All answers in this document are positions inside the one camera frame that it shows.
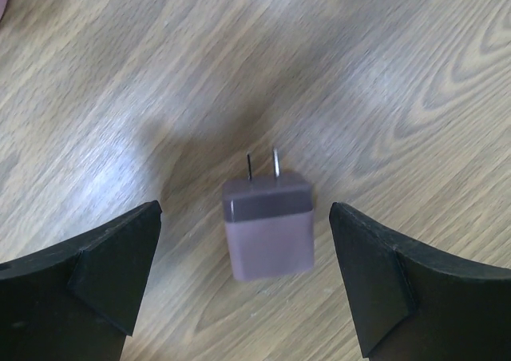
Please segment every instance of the wood surface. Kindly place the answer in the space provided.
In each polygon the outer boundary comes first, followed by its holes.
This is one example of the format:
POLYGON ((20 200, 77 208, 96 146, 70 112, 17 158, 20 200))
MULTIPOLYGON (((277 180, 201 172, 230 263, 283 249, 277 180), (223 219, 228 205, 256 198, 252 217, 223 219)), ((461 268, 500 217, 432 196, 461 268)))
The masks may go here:
POLYGON ((0 260, 158 199, 124 361, 360 360, 327 222, 345 201, 511 267, 511 0, 11 0, 0 260), (220 187, 314 183, 315 270, 238 284, 220 187))

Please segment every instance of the wood grain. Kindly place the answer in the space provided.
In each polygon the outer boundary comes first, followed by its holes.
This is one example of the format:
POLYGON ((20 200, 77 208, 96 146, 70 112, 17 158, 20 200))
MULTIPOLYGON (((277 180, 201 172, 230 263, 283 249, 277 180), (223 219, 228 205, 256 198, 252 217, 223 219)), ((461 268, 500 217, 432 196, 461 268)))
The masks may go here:
POLYGON ((327 223, 346 201, 511 267, 511 0, 11 0, 0 260, 158 199, 124 361, 361 359, 327 223), (232 279, 220 186, 315 184, 316 266, 232 279))

